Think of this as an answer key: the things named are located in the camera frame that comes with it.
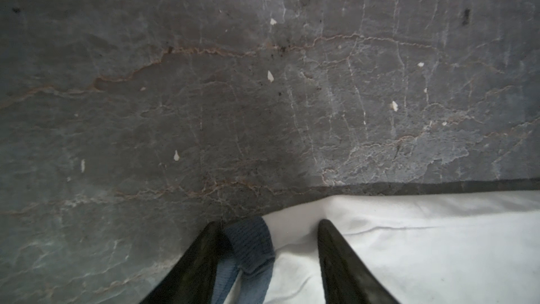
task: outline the white sheet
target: white sheet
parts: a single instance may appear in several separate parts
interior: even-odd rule
[[[268,304],[325,302],[324,218],[402,304],[540,302],[538,191],[332,196],[263,218],[276,250]]]

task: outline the marble tile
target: marble tile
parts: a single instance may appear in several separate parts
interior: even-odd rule
[[[540,0],[2,3],[2,302],[137,302],[329,195],[540,188]]]

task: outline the white cloth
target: white cloth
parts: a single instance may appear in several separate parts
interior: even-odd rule
[[[321,219],[402,304],[540,301],[539,191],[331,196],[263,218],[276,251],[267,304],[325,303]]]

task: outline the crack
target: crack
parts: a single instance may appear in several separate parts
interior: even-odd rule
[[[353,33],[351,35],[337,34],[337,35],[334,35],[332,37],[320,36],[320,37],[316,37],[311,44],[304,44],[303,46],[290,46],[290,49],[291,50],[303,51],[303,50],[315,47],[315,44],[317,44],[320,41],[332,41],[332,40],[335,40],[335,39],[344,39],[344,40],[358,39],[360,41],[372,41],[372,40],[375,40],[375,41],[388,41],[388,42],[403,45],[403,46],[413,46],[413,47],[418,47],[418,48],[428,48],[430,50],[439,51],[438,48],[427,45],[427,44],[409,43],[407,41],[400,41],[400,40],[396,40],[396,39],[391,38],[391,37],[366,37],[365,35],[358,34],[358,33]]]
[[[86,93],[101,93],[102,90],[97,88],[97,83],[100,81],[106,81],[106,82],[125,82],[132,80],[133,76],[137,74],[139,71],[142,71],[146,68],[149,68],[155,64],[161,64],[163,62],[163,58],[166,54],[183,54],[183,55],[203,55],[203,54],[209,54],[209,55],[219,55],[221,57],[253,57],[256,55],[258,51],[263,50],[267,47],[259,47],[254,51],[247,51],[244,53],[238,53],[233,51],[228,51],[223,48],[219,47],[210,47],[210,48],[198,48],[198,47],[179,47],[176,49],[173,49],[172,47],[168,47],[166,50],[162,52],[161,57],[156,60],[152,61],[150,64],[147,64],[141,68],[138,68],[135,71],[132,71],[130,74],[123,76],[123,77],[116,77],[116,78],[109,78],[109,77],[103,77],[99,76],[98,78],[95,78],[91,85],[89,85],[87,88],[80,89],[80,88],[69,88],[68,90],[62,91],[55,87],[53,84],[46,84],[40,87],[33,87],[29,89],[28,91],[24,92],[23,94],[9,98],[5,101],[0,102],[0,111],[3,109],[8,108],[9,106],[16,104],[18,102],[23,102],[26,99],[34,97],[38,93],[45,93],[45,94],[52,94],[57,97],[62,98],[71,98],[74,95],[82,95]]]
[[[531,121],[525,121],[525,122],[522,122],[520,124],[514,125],[514,126],[512,126],[510,128],[505,128],[505,129],[500,130],[500,131],[490,132],[490,133],[485,134],[483,136],[484,136],[484,138],[489,138],[489,137],[491,137],[493,135],[495,135],[495,136],[508,136],[509,132],[515,131],[517,128],[522,128],[522,127],[527,127],[527,126],[534,125],[538,121],[540,121],[540,118],[536,118],[536,119],[533,119]]]
[[[199,191],[185,190],[181,186],[168,186],[165,189],[154,191],[154,190],[143,190],[139,191],[136,194],[125,194],[118,191],[115,191],[113,195],[110,196],[98,196],[98,197],[88,197],[83,194],[76,195],[73,199],[69,200],[58,200],[51,202],[37,203],[33,202],[30,205],[20,209],[20,210],[10,210],[0,212],[0,215],[6,216],[28,216],[29,213],[32,213],[34,210],[37,210],[38,207],[55,207],[58,211],[62,212],[68,209],[75,208],[79,205],[86,204],[117,204],[122,201],[131,201],[131,200],[156,200],[161,198],[164,195],[177,194],[177,191],[184,192],[182,197],[187,199],[195,199],[200,197],[206,197],[211,195],[214,192],[218,192],[226,187],[246,187],[253,192],[258,192],[260,189],[266,189],[270,192],[274,192],[270,186],[260,186],[244,180],[217,180],[211,183],[205,183],[203,188]]]
[[[105,292],[107,292],[109,290],[117,288],[119,286],[124,286],[125,284],[127,284],[129,282],[137,281],[137,280],[140,280],[142,278],[147,278],[150,275],[155,275],[155,274],[163,273],[165,271],[169,271],[174,266],[174,264],[176,262],[178,262],[178,258],[173,258],[173,259],[170,259],[170,260],[166,260],[166,261],[161,262],[161,263],[156,262],[151,267],[144,268],[140,272],[135,273],[133,276],[131,276],[131,277],[129,277],[129,278],[123,280],[123,281],[113,281],[113,282],[111,282],[111,284],[109,284],[109,286],[101,287],[101,288],[93,291],[93,293],[94,294],[102,294],[102,293],[105,293]]]

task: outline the floor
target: floor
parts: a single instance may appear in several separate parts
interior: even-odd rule
[[[540,189],[540,0],[2,0],[0,301],[136,303],[199,230]]]

